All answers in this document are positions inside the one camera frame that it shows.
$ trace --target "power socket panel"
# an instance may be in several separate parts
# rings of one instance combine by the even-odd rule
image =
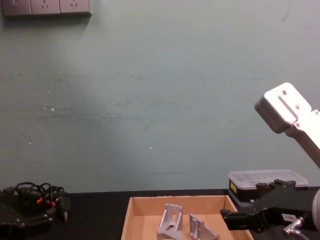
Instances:
[[[30,0],[2,0],[1,3],[6,17],[31,15]]]
[[[59,0],[61,14],[91,14],[90,0]]]
[[[59,0],[30,0],[32,15],[60,14]]]

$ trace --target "clear plastic container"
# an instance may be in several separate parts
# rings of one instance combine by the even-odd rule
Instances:
[[[271,183],[275,179],[295,181],[296,187],[308,187],[309,181],[290,169],[231,171],[230,181],[240,190],[256,190],[258,183]]]

